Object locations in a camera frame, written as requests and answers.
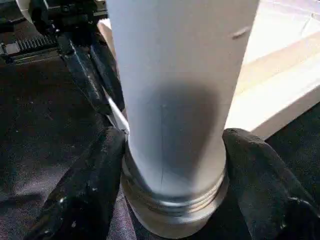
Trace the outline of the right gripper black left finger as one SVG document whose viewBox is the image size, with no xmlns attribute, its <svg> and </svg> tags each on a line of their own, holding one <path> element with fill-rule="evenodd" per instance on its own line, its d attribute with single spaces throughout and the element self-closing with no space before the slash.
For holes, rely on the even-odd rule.
<svg viewBox="0 0 320 240">
<path fill-rule="evenodd" d="M 107 239 L 125 145 L 123 130 L 106 128 L 49 194 L 25 239 Z"/>
</svg>

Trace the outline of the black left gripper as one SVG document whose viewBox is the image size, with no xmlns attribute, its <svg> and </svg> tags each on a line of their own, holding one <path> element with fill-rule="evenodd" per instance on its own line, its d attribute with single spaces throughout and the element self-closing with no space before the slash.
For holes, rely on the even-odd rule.
<svg viewBox="0 0 320 240">
<path fill-rule="evenodd" d="M 28 21 L 40 35 L 10 44 L 1 43 L 2 62 L 14 63 L 59 49 L 74 84 L 96 112 L 102 115 L 111 113 L 103 87 L 119 110 L 124 110 L 116 60 L 108 45 L 93 42 L 89 55 L 87 47 L 78 46 L 71 38 L 61 36 L 65 33 L 79 36 L 81 30 L 88 36 L 89 32 L 95 31 L 99 20 L 108 17 L 104 0 L 17 0 L 15 4 L 22 16 L 16 19 L 1 17 L 0 32 L 13 32 L 15 25 Z"/>
</svg>

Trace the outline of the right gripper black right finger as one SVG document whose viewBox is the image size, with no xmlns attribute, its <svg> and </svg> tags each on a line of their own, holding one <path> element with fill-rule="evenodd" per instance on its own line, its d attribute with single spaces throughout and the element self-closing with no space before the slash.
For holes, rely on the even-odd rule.
<svg viewBox="0 0 320 240">
<path fill-rule="evenodd" d="M 254 240 L 318 240 L 320 207 L 277 152 L 258 136 L 224 130 L 227 172 Z"/>
</svg>

